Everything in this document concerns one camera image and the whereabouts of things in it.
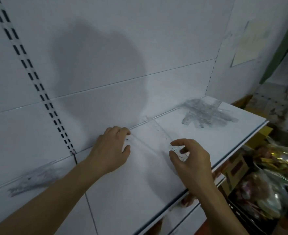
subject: hand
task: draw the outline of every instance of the hand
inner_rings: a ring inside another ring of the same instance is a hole
[[[190,152],[188,159],[182,162],[174,151],[169,152],[170,159],[183,184],[198,197],[201,191],[215,188],[211,173],[209,153],[193,139],[177,139],[172,146],[185,146],[180,153]]]
[[[85,161],[90,170],[102,177],[122,166],[130,155],[130,145],[122,151],[124,140],[130,130],[114,126],[100,135]]]

